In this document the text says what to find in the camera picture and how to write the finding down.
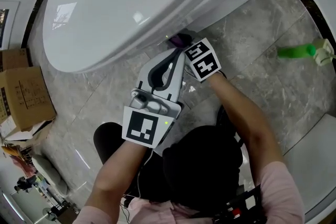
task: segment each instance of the marble floor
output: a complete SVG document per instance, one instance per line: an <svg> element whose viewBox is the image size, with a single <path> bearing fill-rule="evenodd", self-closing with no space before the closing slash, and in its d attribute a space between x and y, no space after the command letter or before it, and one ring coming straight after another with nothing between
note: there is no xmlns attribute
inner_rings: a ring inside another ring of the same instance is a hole
<svg viewBox="0 0 336 224"><path fill-rule="evenodd" d="M103 122L122 123L140 68L166 44L86 74L55 70L43 49L44 1L28 46L33 63L41 66L57 119L40 150L52 161L71 188L69 198L82 207L102 166L93 144L93 133ZM324 113L335 113L336 79L332 65L317 67L311 59L276 57L276 49L311 42L319 37L313 20L299 0L250 0L200 32L216 50L227 74L238 89L255 101L268 116L282 152L286 153L318 122ZM214 124L219 100L209 85L188 75L180 101L183 114L162 152L191 129ZM253 187L248 158L241 167L241 183Z"/></svg>

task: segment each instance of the cardboard box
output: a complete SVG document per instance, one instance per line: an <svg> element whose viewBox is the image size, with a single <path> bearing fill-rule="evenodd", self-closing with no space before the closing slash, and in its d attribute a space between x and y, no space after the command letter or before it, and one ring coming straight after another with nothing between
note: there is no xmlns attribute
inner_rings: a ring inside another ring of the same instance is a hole
<svg viewBox="0 0 336 224"><path fill-rule="evenodd" d="M29 67L28 55L28 49L0 50L0 72Z"/></svg>
<svg viewBox="0 0 336 224"><path fill-rule="evenodd" d="M6 138L34 125L53 120L55 109L39 67L8 69L0 73L0 133Z"/></svg>
<svg viewBox="0 0 336 224"><path fill-rule="evenodd" d="M26 141L8 141L5 140L5 142L7 144L13 144L13 145L17 145L20 146L22 148L26 148L28 146L33 146L33 145L37 145L39 143L41 143L44 139L47 138L50 129L52 127L52 124L54 123L54 121L48 121L45 122L44 125L41 127L40 130L38 130L34 135L32 139L28 139Z"/></svg>

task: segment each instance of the toilet seat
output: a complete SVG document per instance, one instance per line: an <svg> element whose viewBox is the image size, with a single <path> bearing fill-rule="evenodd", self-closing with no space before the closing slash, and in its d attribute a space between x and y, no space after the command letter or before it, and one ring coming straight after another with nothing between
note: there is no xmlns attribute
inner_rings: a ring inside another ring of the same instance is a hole
<svg viewBox="0 0 336 224"><path fill-rule="evenodd" d="M201 1L48 0L43 25L47 58L60 71L85 72L176 34L181 18Z"/></svg>

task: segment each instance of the person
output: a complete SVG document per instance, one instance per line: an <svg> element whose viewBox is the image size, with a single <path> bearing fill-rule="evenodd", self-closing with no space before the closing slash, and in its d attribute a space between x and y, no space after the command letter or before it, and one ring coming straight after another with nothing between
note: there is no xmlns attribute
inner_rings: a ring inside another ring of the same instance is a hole
<svg viewBox="0 0 336 224"><path fill-rule="evenodd" d="M25 179L25 177L20 177L19 180L16 183L16 186L14 189L19 192L20 190L24 190L25 192L28 192L28 189L30 189L33 186L33 183L36 181L36 176L32 176L30 178Z"/></svg>
<svg viewBox="0 0 336 224"><path fill-rule="evenodd" d="M303 223L303 203L275 135L261 109L220 73L207 78L223 107L216 126L201 126L163 151L124 141L122 126L105 123L94 134L103 162L74 224L117 223L122 197L137 197L131 223L213 223L237 195L242 153L248 150L267 223Z"/></svg>

